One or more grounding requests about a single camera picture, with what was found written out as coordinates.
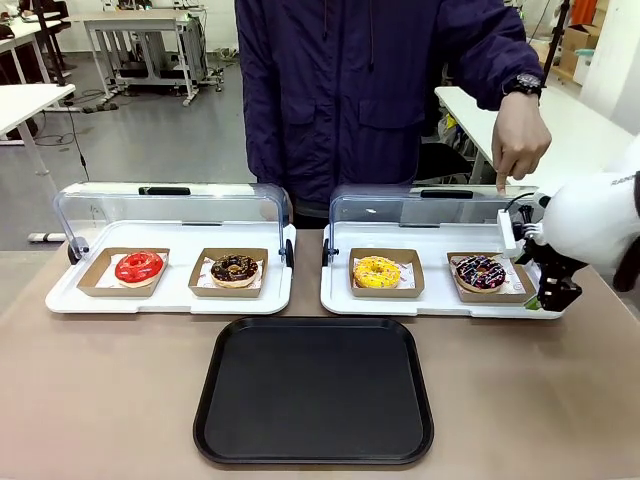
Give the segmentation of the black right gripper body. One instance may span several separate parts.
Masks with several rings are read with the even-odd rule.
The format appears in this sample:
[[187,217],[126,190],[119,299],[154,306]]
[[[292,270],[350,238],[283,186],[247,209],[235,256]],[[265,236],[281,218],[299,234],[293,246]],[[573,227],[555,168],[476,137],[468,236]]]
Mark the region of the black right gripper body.
[[528,254],[540,269],[537,301],[543,310],[562,312],[581,294],[582,288],[573,275],[586,263],[556,252],[550,245],[528,242]]

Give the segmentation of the person's left hand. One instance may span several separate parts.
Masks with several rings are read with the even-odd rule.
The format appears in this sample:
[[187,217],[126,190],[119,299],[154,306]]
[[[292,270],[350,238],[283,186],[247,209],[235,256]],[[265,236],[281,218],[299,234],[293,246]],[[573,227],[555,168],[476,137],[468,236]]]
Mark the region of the person's left hand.
[[492,134],[496,188],[506,193],[507,179],[523,180],[533,173],[548,150],[551,133],[539,111],[535,94],[513,92],[501,102]]

